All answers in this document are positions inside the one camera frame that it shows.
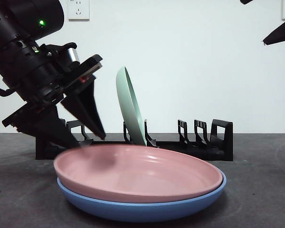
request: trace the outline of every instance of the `pink plate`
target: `pink plate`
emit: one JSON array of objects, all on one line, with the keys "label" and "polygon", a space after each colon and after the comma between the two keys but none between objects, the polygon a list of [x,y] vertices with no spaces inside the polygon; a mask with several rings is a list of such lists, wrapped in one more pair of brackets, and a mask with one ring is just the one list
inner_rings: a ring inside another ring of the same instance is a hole
[{"label": "pink plate", "polygon": [[222,183],[219,170],[198,158],[137,145],[95,145],[58,155],[64,186],[99,200],[156,203],[191,199]]}]

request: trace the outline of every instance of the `green indicator light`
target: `green indicator light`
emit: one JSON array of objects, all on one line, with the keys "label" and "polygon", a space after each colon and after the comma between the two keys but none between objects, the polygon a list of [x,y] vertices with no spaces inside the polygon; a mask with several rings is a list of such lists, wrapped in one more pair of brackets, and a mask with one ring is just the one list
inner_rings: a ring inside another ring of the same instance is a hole
[{"label": "green indicator light", "polygon": [[44,20],[40,20],[40,21],[39,21],[39,25],[45,26],[46,24],[45,24]]}]

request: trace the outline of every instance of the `stacked plates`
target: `stacked plates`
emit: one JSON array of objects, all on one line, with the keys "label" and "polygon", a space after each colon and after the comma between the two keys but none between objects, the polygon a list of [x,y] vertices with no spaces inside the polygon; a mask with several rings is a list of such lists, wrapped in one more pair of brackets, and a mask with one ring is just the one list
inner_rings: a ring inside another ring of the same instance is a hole
[{"label": "stacked plates", "polygon": [[215,166],[164,149],[103,144],[66,151],[54,161],[66,198],[117,221],[159,222],[194,214],[226,185]]}]

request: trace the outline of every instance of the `blue plate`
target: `blue plate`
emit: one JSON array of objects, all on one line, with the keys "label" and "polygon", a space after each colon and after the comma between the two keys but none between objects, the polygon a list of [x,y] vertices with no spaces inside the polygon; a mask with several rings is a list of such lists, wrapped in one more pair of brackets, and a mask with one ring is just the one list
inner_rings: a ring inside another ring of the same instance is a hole
[{"label": "blue plate", "polygon": [[180,219],[197,213],[210,206],[221,195],[227,179],[223,175],[222,184],[214,191],[192,199],[165,203],[120,203],[93,199],[67,189],[57,178],[59,187],[74,206],[79,209],[110,220],[122,222],[161,222]]}]

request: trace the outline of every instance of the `cable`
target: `cable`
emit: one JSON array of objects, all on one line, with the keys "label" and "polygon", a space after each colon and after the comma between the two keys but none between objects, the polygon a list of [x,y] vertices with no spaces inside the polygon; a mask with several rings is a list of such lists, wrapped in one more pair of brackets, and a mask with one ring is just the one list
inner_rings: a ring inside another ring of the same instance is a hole
[{"label": "cable", "polygon": [[3,90],[3,89],[0,88],[0,96],[9,96],[12,93],[14,93],[17,88],[18,87],[7,89],[7,90]]}]

